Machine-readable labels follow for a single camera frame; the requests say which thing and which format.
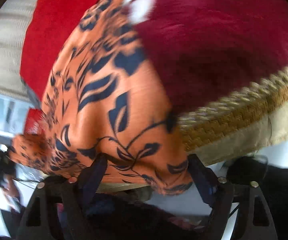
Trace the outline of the beige dotted curtain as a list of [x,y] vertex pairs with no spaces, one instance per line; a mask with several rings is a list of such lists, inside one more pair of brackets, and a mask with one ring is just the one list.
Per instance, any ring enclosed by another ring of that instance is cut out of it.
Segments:
[[20,77],[24,38],[37,0],[6,0],[0,8],[0,94],[28,102]]

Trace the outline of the red cloth on sofa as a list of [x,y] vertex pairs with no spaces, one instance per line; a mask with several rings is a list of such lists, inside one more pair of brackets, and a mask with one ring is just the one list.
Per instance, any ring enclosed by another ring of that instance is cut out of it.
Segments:
[[65,41],[98,0],[37,0],[24,38],[20,76],[38,99]]

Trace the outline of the floral plush blanket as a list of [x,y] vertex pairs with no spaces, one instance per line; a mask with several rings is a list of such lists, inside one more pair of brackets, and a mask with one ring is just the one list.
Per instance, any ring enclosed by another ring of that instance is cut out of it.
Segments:
[[288,0],[123,0],[205,164],[288,140]]

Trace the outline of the orange black floral garment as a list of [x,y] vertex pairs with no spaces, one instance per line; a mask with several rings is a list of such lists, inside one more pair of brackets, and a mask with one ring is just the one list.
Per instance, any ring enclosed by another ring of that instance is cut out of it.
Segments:
[[176,118],[121,5],[100,0],[85,11],[50,71],[41,133],[15,136],[9,157],[69,178],[104,153],[104,183],[180,194],[192,178]]

